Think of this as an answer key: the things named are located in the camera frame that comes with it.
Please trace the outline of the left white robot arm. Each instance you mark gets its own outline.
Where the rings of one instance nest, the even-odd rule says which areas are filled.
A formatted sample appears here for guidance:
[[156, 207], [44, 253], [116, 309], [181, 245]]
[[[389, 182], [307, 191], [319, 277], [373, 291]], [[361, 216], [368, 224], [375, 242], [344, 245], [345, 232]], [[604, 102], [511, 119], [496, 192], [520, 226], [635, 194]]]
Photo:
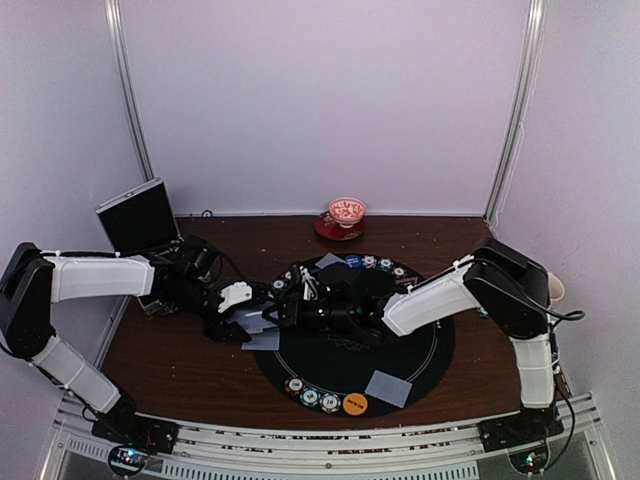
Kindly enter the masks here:
[[152, 297], [199, 316], [215, 340], [244, 341], [247, 332], [230, 317], [234, 307], [255, 300], [259, 288], [244, 275], [214, 288], [209, 270], [225, 257], [196, 237], [113, 252], [63, 252], [20, 243], [1, 276], [5, 348], [97, 414], [106, 414], [106, 429], [121, 443], [133, 444], [143, 436], [142, 419], [126, 408], [121, 388], [64, 336], [92, 307], [126, 297]]

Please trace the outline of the red black triangle marker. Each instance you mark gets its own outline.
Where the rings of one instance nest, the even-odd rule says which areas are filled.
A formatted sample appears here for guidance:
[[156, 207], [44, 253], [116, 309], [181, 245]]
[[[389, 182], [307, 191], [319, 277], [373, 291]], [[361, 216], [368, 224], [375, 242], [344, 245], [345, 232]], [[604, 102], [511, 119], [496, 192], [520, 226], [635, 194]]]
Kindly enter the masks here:
[[397, 285], [405, 286], [407, 288], [414, 288], [421, 278], [419, 276], [403, 277], [396, 280]]

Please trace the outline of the orange big blind button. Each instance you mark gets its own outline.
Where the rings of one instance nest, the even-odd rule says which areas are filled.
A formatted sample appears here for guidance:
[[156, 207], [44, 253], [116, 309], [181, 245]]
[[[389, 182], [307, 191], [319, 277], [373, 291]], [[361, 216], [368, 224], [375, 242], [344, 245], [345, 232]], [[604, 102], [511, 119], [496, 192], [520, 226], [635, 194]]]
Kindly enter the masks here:
[[361, 416], [368, 409], [368, 400], [361, 393], [350, 393], [344, 397], [342, 407], [350, 416]]

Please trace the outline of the orange black chips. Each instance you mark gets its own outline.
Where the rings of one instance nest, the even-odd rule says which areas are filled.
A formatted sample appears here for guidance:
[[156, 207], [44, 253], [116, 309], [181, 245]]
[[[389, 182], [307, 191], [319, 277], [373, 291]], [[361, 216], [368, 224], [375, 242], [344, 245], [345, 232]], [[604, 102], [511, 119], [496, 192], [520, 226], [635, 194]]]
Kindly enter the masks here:
[[292, 377], [285, 381], [284, 387], [287, 394], [299, 396], [305, 390], [305, 383], [301, 378]]
[[406, 276], [406, 270], [402, 267], [395, 267], [392, 273], [396, 279], [402, 279]]

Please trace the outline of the green chips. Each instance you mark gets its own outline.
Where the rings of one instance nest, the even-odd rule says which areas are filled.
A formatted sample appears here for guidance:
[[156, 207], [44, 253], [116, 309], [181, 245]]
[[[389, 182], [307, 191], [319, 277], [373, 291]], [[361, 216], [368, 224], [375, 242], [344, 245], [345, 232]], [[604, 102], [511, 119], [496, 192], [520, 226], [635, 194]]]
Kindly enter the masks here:
[[320, 392], [313, 388], [305, 388], [299, 395], [301, 404], [308, 408], [316, 407], [319, 404], [320, 398]]
[[393, 270], [394, 262], [390, 258], [380, 258], [377, 262], [377, 268], [386, 272]]
[[284, 280], [277, 279], [277, 280], [274, 280], [274, 281], [272, 282], [272, 287], [273, 287], [275, 290], [281, 290], [281, 289], [283, 289], [285, 286], [286, 286], [286, 282], [285, 282]]

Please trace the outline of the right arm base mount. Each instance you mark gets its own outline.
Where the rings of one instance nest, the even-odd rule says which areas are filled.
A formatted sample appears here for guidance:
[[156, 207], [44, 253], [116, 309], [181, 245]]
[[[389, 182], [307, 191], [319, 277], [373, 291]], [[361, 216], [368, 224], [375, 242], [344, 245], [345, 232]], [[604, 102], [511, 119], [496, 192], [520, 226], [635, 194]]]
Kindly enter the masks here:
[[560, 420], [527, 420], [521, 415], [484, 420], [478, 431], [486, 453], [506, 450], [511, 467], [527, 476], [542, 474], [551, 463], [549, 439], [564, 432]]

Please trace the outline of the blue small blind button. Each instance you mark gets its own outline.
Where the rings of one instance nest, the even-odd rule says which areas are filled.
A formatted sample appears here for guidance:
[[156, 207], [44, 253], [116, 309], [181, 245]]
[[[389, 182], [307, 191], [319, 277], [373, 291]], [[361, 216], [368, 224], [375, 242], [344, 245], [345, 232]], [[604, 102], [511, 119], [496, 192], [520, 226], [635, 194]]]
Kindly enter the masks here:
[[363, 265], [363, 258], [359, 255], [348, 255], [345, 261], [351, 268], [361, 268]]

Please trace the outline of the single grey playing card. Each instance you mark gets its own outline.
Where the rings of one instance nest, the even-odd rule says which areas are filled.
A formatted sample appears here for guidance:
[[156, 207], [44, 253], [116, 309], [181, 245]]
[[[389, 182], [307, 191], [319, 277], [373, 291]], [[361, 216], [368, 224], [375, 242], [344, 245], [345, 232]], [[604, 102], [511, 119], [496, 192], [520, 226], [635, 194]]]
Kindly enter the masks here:
[[316, 266], [319, 269], [324, 269], [334, 264], [346, 264], [346, 261], [343, 258], [334, 255], [333, 253], [327, 253], [316, 262]]

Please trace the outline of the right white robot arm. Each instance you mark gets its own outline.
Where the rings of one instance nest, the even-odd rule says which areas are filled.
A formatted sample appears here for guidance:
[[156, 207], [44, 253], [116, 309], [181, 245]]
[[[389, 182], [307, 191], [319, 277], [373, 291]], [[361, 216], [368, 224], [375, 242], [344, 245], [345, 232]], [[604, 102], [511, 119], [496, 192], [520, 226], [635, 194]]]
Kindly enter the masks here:
[[379, 416], [415, 402], [444, 376], [456, 314], [480, 310], [510, 340], [520, 380], [512, 430], [535, 440], [555, 416], [556, 327], [542, 265], [486, 238], [443, 272], [419, 279], [374, 255], [295, 264], [271, 285], [264, 319], [281, 332], [271, 381], [308, 408]]

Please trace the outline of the grey playing card deck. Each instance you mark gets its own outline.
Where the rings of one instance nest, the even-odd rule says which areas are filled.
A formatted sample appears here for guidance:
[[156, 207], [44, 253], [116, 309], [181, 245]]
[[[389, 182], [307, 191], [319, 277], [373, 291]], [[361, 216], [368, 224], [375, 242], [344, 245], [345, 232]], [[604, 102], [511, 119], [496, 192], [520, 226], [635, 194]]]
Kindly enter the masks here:
[[236, 309], [230, 320], [236, 322], [250, 335], [277, 327], [275, 323], [263, 318], [261, 309]]

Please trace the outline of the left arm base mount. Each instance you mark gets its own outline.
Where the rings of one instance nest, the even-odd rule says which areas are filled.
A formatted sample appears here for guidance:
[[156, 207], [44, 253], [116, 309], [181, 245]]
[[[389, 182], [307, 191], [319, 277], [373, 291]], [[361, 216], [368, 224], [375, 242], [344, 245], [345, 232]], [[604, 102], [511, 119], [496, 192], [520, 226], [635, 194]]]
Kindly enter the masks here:
[[102, 416], [93, 421], [93, 436], [115, 443], [107, 454], [107, 466], [118, 477], [130, 479], [140, 474], [152, 456], [171, 454], [179, 433], [175, 422], [135, 415], [126, 429]]

